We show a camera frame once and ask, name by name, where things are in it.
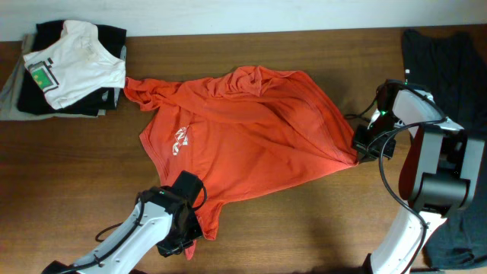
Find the red soccer t-shirt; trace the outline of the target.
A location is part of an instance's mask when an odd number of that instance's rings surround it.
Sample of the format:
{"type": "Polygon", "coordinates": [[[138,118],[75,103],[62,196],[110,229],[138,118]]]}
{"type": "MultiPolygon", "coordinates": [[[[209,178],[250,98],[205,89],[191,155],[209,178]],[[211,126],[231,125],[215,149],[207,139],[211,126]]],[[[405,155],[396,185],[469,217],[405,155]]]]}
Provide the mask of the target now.
{"type": "Polygon", "coordinates": [[[220,78],[126,79],[125,96],[154,113],[140,140],[161,184],[182,171],[205,186],[196,216],[217,237],[222,208],[354,167],[353,131],[309,75],[242,66],[220,78]]]}

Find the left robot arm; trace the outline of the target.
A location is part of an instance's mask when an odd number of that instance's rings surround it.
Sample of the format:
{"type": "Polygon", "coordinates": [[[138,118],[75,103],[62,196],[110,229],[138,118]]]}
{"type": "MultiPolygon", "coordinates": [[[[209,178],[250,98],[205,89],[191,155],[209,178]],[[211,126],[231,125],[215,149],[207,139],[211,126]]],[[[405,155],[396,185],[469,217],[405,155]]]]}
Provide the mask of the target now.
{"type": "Polygon", "coordinates": [[[187,171],[171,186],[139,193],[130,216],[97,247],[69,266],[54,261],[43,274],[129,273],[152,247],[164,257],[183,253],[203,236],[195,205],[200,193],[207,194],[203,182],[187,171]]]}

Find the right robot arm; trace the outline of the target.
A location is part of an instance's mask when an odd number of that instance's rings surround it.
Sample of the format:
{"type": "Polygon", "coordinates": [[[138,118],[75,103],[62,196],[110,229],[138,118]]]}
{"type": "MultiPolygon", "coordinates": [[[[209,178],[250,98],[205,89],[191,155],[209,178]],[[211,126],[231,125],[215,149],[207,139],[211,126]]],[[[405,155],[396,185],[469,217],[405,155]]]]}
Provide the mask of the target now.
{"type": "Polygon", "coordinates": [[[371,105],[376,110],[357,127],[352,147],[361,163],[378,162],[385,189],[400,209],[361,272],[410,273],[430,236],[473,201],[485,143],[450,119],[424,87],[387,79],[371,105]],[[394,192],[384,161],[393,157],[401,132],[409,132],[412,143],[394,192]]]}

